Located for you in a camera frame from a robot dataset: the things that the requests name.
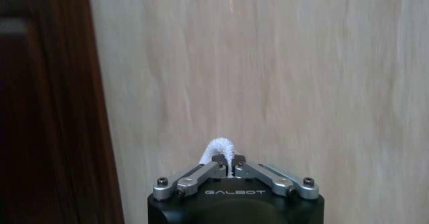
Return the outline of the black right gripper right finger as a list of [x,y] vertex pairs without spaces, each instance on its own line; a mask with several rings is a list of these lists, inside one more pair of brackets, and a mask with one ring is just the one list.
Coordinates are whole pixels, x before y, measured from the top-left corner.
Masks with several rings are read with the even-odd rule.
[[320,187],[312,177],[298,177],[274,167],[248,161],[244,155],[234,156],[234,178],[242,181],[234,194],[264,195],[268,192],[285,199],[318,199]]

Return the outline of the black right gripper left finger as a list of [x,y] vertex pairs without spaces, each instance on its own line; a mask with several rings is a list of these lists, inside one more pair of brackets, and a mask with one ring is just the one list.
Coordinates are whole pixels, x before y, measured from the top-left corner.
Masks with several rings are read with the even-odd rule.
[[200,186],[210,178],[228,177],[229,163],[222,154],[214,155],[208,164],[191,166],[170,177],[159,177],[153,187],[155,200],[167,200],[174,195],[187,197],[198,192]]

